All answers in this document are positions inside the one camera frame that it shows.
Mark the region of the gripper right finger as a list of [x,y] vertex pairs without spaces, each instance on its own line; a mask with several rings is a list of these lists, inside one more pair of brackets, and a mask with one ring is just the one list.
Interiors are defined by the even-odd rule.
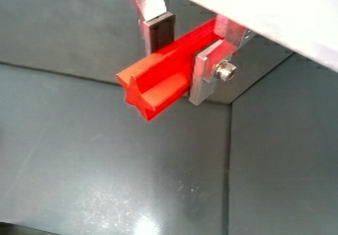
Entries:
[[198,106],[214,93],[216,82],[228,82],[235,75],[236,66],[231,58],[236,50],[254,37],[255,33],[223,15],[216,15],[214,41],[194,57],[188,100]]

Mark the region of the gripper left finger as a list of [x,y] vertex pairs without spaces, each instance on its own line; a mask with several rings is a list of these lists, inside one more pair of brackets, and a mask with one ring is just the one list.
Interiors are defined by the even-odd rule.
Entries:
[[166,0],[130,0],[139,15],[139,27],[151,54],[174,41],[175,14],[167,9]]

